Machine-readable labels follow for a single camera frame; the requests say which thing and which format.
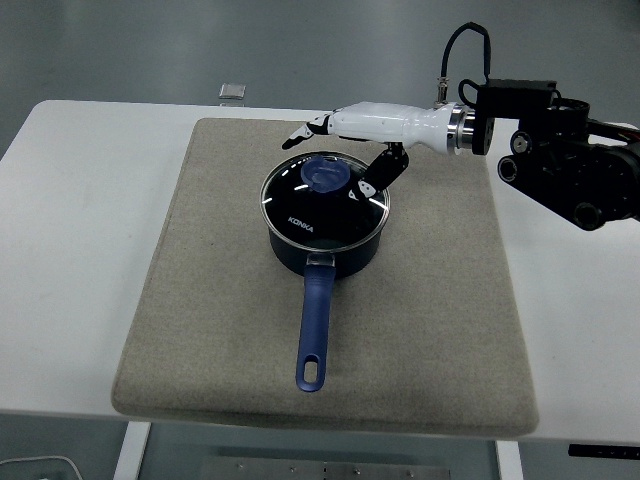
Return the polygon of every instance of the white robotic hand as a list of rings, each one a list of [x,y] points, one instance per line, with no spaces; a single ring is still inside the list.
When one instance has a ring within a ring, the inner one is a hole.
[[[288,150],[313,135],[338,135],[387,145],[358,181],[354,199],[364,199],[387,188],[409,165],[405,148],[420,143],[445,155],[471,148],[474,112],[464,105],[445,103],[426,110],[406,105],[362,102],[318,117],[296,130],[282,145]]]
[[[344,107],[296,130],[282,145],[287,150],[313,135],[338,135],[350,140],[416,143],[442,154],[457,154],[471,148],[473,112],[464,105],[447,103],[440,108],[423,109],[390,103],[362,102]]]

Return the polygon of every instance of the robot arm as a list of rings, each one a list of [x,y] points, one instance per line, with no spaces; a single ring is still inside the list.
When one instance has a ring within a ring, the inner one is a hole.
[[[463,80],[458,93],[464,104],[449,103],[448,57],[453,42],[465,30],[484,36],[486,82]],[[595,230],[611,220],[640,219],[640,130],[590,119],[589,104],[562,98],[555,81],[490,79],[490,52],[487,31],[474,23],[463,25],[445,48],[432,109],[359,103],[308,122],[282,148],[314,134],[386,144],[359,182],[360,192],[350,192],[362,199],[387,188],[407,168],[405,148],[419,143],[441,154],[470,149],[485,155],[495,119],[517,119],[518,131],[511,139],[513,155],[498,164],[504,182],[584,230]],[[465,87],[476,91],[475,101],[467,98]],[[590,144],[590,135],[626,145]]]

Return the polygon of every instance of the blue lid handle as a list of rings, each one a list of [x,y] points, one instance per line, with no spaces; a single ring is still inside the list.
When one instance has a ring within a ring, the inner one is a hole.
[[[316,155],[302,165],[302,181],[318,193],[329,193],[344,187],[351,177],[351,169],[339,158]]]

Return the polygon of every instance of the metal plate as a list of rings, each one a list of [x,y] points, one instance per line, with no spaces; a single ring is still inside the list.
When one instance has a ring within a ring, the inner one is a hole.
[[[219,98],[242,100],[244,98],[245,89],[246,85],[242,85],[240,83],[223,83],[220,88]]]
[[[449,469],[423,465],[337,463],[246,457],[207,457],[201,480],[449,480]]]

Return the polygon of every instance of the white table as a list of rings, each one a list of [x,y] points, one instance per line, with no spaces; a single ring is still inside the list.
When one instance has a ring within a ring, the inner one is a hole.
[[[123,418],[111,383],[196,121],[317,113],[36,106],[0,161],[0,412]],[[497,122],[487,162],[540,410],[528,438],[640,444],[640,224],[583,232],[502,183],[515,126]]]

